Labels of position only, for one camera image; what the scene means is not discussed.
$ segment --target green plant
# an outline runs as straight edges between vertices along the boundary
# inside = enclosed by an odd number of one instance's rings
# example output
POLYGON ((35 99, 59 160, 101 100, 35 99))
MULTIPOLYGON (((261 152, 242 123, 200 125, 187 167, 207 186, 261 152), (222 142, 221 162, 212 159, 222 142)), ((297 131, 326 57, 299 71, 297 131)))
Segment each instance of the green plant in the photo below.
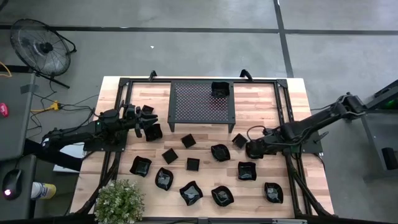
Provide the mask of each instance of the green plant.
POLYGON ((99 223, 134 223, 142 220, 143 212, 144 194, 136 183, 115 180, 99 190, 94 211, 99 223))

